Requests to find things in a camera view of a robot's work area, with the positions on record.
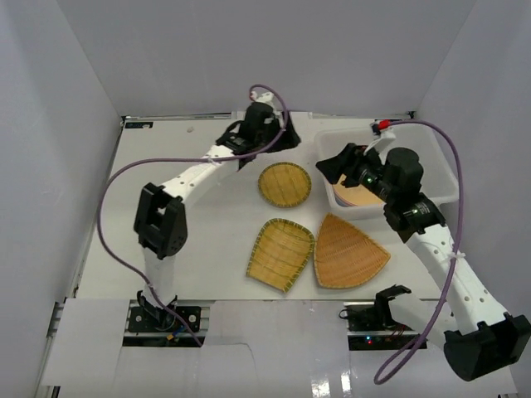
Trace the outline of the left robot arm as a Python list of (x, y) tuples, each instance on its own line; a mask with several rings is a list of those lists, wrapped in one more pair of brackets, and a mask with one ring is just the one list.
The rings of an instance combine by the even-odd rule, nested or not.
[(294, 148), (300, 139), (287, 111), (268, 103), (253, 102), (245, 118), (230, 124), (199, 164), (140, 193), (134, 231), (144, 254), (148, 283), (137, 299), (156, 330), (165, 331), (175, 321), (175, 255), (188, 238), (187, 213), (216, 183), (254, 160), (255, 152), (274, 153)]

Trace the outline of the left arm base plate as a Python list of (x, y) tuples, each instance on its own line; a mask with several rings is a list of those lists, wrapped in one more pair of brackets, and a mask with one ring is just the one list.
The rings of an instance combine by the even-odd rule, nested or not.
[[(193, 332), (200, 331), (202, 308), (200, 306), (174, 306), (177, 313)], [(147, 309), (134, 305), (129, 311), (129, 321), (126, 330), (132, 333), (143, 332), (174, 332), (179, 328), (187, 331), (186, 327), (172, 314), (163, 309), (155, 309), (153, 316)]]

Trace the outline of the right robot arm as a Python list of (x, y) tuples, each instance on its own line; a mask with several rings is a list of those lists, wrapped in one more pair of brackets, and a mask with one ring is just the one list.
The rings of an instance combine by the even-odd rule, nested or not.
[(377, 370), (373, 381), (382, 385), (413, 357), (420, 345), (439, 347), (451, 370), (463, 381), (515, 364), (530, 339), (530, 322), (514, 316), (487, 290), (460, 250), (463, 216), (451, 231), (439, 207), (421, 190), (424, 168), (417, 152), (396, 147), (381, 154), (393, 141), (400, 120), (372, 124), (369, 145), (347, 143), (331, 158), (315, 166), (324, 179), (346, 188), (364, 187), (384, 203), (388, 225), (422, 262), (441, 295), (435, 309), (403, 285), (376, 294), (376, 324), (392, 331), (400, 324), (417, 328), (418, 337), (399, 348)]

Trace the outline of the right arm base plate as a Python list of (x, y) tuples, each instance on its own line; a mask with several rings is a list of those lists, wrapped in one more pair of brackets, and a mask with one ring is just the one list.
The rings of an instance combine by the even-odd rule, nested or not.
[(339, 311), (339, 318), (348, 324), (350, 332), (405, 332), (411, 329), (400, 323), (385, 325), (372, 304), (352, 304)]

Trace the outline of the orange plastic plate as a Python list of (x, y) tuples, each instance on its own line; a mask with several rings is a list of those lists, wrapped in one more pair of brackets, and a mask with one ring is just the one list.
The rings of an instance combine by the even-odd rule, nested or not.
[(361, 185), (350, 188), (345, 187), (343, 185), (345, 178), (346, 176), (343, 174), (339, 181), (332, 186), (336, 202), (340, 206), (372, 206), (383, 204), (380, 198)]

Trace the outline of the rectangular bamboo scoop tray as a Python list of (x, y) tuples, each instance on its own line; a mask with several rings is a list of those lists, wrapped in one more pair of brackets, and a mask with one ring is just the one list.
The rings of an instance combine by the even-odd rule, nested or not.
[(286, 294), (308, 264), (315, 238), (304, 226), (283, 218), (268, 220), (258, 233), (246, 277)]

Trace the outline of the round bamboo tray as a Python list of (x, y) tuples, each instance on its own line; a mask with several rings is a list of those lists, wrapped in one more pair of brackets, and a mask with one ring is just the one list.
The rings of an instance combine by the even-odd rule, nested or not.
[(292, 208), (306, 201), (312, 181), (304, 168), (295, 163), (280, 162), (266, 167), (258, 178), (258, 190), (269, 204)]

